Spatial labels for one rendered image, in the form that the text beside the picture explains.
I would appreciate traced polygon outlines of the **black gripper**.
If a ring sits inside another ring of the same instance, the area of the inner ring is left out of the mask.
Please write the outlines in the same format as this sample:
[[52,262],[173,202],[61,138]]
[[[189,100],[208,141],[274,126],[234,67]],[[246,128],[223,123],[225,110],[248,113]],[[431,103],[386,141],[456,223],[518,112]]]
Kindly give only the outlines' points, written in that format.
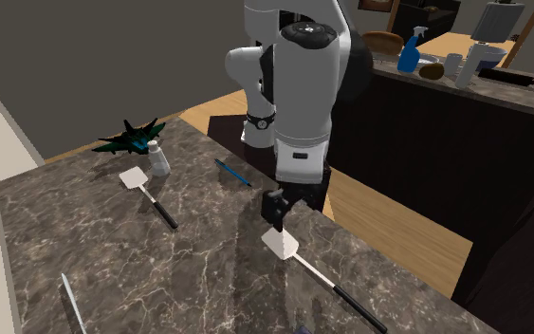
[[276,232],[282,232],[285,215],[298,201],[302,200],[312,210],[322,212],[328,185],[326,180],[319,184],[281,182],[281,189],[263,193],[261,216]]

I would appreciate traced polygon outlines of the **blue pen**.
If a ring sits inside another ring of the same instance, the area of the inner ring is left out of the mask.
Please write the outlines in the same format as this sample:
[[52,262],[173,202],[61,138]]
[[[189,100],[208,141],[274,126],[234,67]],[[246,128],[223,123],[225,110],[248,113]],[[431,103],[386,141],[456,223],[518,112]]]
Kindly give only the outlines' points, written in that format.
[[220,167],[222,167],[224,170],[228,171],[230,174],[232,174],[233,176],[235,176],[237,179],[239,179],[241,182],[243,182],[245,185],[247,185],[248,187],[251,187],[252,185],[246,180],[244,179],[243,177],[241,177],[240,175],[238,175],[235,171],[233,171],[228,165],[226,165],[223,161],[215,158],[214,159],[215,163],[218,164]]

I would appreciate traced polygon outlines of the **dark robot stand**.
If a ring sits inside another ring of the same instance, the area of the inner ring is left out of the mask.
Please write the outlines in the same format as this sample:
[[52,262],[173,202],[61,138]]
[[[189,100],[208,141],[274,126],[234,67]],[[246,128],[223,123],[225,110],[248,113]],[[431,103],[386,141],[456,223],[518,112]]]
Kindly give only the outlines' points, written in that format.
[[245,115],[211,116],[208,136],[275,180],[276,162],[273,148],[253,148],[241,141],[245,120]]

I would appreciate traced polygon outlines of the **white salt shaker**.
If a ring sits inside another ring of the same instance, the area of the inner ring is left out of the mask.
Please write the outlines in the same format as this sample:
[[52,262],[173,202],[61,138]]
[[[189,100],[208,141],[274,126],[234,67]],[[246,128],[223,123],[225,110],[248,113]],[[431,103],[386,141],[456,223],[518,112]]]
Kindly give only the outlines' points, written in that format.
[[154,176],[167,176],[171,173],[171,167],[162,149],[156,140],[150,140],[148,143],[148,156],[151,161],[152,174]]

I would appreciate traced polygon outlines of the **dark green toy jet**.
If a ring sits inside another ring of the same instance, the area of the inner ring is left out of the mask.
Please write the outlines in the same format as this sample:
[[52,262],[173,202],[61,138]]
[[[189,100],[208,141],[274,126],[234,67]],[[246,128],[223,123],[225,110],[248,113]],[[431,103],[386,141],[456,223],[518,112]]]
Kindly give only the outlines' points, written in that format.
[[110,152],[115,155],[119,151],[127,151],[129,154],[135,152],[139,155],[149,153],[148,142],[159,136],[159,132],[165,127],[166,123],[156,124],[157,118],[153,119],[147,125],[133,127],[128,120],[124,120],[125,130],[113,138],[105,138],[106,144],[96,147],[93,152],[103,153]]

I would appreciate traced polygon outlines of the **dark kitchen counter cabinet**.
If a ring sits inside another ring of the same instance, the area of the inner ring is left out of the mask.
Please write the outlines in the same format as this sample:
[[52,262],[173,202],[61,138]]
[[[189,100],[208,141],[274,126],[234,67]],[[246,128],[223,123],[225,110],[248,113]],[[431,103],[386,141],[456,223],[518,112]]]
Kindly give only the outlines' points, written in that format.
[[534,228],[534,108],[376,64],[330,165],[469,240]]

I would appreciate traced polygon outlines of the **blue spray bottle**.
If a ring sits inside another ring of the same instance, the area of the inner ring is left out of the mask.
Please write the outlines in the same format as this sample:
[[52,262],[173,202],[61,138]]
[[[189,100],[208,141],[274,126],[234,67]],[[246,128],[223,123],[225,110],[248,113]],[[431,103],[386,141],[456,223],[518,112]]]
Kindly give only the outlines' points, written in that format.
[[402,48],[397,62],[397,70],[404,73],[413,73],[420,59],[420,52],[416,48],[419,37],[423,37],[427,27],[414,27],[414,34]]

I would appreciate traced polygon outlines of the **brown round potato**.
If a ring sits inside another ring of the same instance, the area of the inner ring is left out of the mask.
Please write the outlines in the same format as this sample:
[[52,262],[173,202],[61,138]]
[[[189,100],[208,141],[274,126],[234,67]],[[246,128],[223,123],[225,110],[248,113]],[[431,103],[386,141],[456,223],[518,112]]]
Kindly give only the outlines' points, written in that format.
[[428,80],[439,80],[444,76],[445,68],[441,63],[423,65],[418,74],[421,78]]

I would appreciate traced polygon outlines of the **thin silver knife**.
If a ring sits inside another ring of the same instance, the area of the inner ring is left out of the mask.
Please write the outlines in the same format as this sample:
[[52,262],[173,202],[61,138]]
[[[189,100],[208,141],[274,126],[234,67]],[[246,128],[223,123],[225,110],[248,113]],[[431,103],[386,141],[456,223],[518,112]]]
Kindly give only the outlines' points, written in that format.
[[71,307],[72,307],[73,313],[75,315],[75,318],[76,318],[76,320],[77,320],[77,322],[78,322],[78,324],[80,326],[81,334],[87,334],[87,332],[85,330],[85,326],[84,326],[83,320],[82,320],[82,317],[81,317],[81,314],[80,314],[80,311],[79,311],[77,303],[76,303],[75,296],[74,296],[73,291],[72,291],[72,288],[71,288],[71,286],[70,286],[65,274],[61,273],[61,276],[62,276],[62,279],[63,279],[64,289],[66,291],[68,300],[69,300],[69,302],[71,304]]

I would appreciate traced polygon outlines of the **white cup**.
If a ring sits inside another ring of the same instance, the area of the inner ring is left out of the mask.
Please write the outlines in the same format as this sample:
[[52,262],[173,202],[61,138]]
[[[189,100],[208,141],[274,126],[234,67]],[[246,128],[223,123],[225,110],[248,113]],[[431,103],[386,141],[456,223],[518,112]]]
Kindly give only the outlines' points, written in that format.
[[459,53],[449,53],[446,56],[444,66],[444,75],[451,76],[456,73],[463,59],[463,55]]

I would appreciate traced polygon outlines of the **dark sideboard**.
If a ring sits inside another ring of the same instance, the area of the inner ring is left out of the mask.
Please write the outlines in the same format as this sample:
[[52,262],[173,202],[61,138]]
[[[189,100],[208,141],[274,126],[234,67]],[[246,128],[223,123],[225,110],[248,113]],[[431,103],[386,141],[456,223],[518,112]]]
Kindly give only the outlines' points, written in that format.
[[407,42],[414,27],[426,27],[420,46],[452,29],[460,5],[460,0],[400,0],[391,32]]

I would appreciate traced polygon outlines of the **white cylinder bottle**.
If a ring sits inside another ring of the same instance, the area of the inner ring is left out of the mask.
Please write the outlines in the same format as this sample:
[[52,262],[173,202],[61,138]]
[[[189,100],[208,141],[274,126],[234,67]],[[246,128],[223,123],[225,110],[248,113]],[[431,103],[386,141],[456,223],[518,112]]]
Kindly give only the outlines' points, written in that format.
[[479,65],[480,61],[483,59],[487,49],[488,43],[484,42],[476,42],[474,45],[471,46],[467,60],[455,81],[455,86],[457,88],[465,89],[468,86],[471,77],[475,73],[475,70]]

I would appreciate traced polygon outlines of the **black long tool white end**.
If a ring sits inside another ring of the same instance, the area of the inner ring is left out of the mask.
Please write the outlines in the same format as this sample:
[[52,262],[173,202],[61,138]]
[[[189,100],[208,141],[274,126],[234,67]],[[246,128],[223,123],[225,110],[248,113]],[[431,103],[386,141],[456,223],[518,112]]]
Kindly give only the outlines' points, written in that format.
[[482,68],[478,73],[478,77],[518,86],[530,87],[534,85],[533,76],[506,72],[494,68]]

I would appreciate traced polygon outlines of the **grey blue bowl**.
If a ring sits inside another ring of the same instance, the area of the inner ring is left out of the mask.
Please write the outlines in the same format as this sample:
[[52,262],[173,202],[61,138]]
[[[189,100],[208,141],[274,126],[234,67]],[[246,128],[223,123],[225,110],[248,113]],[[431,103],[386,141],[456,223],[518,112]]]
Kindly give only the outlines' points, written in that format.
[[496,46],[489,46],[482,56],[476,70],[480,71],[483,68],[494,68],[501,63],[506,55],[507,50]]

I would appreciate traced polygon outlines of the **grey paper towel roll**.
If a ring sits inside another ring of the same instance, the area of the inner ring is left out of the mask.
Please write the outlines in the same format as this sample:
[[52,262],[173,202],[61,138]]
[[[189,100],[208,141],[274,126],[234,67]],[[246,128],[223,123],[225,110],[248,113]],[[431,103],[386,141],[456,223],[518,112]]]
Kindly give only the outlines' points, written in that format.
[[525,9],[512,0],[488,2],[470,38],[483,43],[506,41]]

